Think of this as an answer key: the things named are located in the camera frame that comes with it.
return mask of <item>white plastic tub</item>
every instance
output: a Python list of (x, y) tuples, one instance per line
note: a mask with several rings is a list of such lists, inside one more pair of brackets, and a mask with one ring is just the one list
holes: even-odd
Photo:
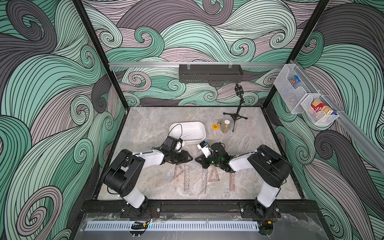
[(207, 136), (204, 124), (201, 122), (177, 122), (172, 124), (169, 130), (171, 137), (181, 138), (185, 145), (199, 144)]

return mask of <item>gray marble surface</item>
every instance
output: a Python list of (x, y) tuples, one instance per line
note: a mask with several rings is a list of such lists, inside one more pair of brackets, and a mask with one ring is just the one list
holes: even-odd
[[(265, 144), (279, 152), (276, 142), (260, 108), (242, 108), (240, 115), (248, 117), (236, 122), (235, 132), (232, 128), (223, 133), (213, 130), (212, 125), (219, 119), (232, 119), (226, 113), (235, 113), (237, 108), (226, 107), (137, 107), (131, 108), (113, 154), (113, 159), (122, 149), (132, 152), (145, 152), (152, 147), (159, 147), (166, 139), (169, 126), (175, 122), (199, 121), (205, 126), (209, 144), (222, 142), (229, 155), (243, 154)], [(182, 148), (195, 159), (202, 154), (196, 145)], [(136, 186), (149, 199), (253, 199), (261, 190), (262, 178), (254, 169), (236, 172), (235, 191), (230, 191), (230, 174), (218, 167), (207, 169), (207, 187), (202, 189), (203, 168), (194, 160), (178, 166), (165, 163), (142, 170)], [(107, 192), (103, 184), (99, 200), (120, 199)], [(291, 176), (282, 186), (277, 199), (300, 199)]]

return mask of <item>red wire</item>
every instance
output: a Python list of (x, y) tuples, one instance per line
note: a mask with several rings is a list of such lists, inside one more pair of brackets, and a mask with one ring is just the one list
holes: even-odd
[(150, 209), (152, 212), (154, 212), (154, 213), (156, 213), (156, 219), (155, 219), (155, 221), (157, 220), (157, 212), (156, 211), (154, 211), (154, 210), (152, 210), (152, 209)]
[(268, 217), (268, 216), (266, 216), (266, 217), (264, 218), (264, 220), (262, 221), (262, 223), (260, 223), (260, 225), (263, 224), (263, 222), (266, 220), (267, 217)]
[(266, 217), (264, 218), (264, 220), (262, 221), (262, 223), (260, 223), (260, 225), (263, 224), (263, 222), (266, 220), (267, 217), (268, 217), (268, 216), (266, 216)]

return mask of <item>glass jar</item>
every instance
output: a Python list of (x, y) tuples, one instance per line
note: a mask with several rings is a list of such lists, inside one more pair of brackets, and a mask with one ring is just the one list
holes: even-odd
[(231, 122), (229, 120), (225, 120), (224, 123), (221, 125), (221, 131), (223, 133), (227, 133), (229, 131)]

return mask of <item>perforated metal strip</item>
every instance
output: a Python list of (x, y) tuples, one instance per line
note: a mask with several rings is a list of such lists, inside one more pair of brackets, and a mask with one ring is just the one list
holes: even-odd
[[(89, 221), (85, 231), (129, 231), (134, 221)], [(168, 221), (151, 223), (147, 231), (259, 231), (250, 221)]]

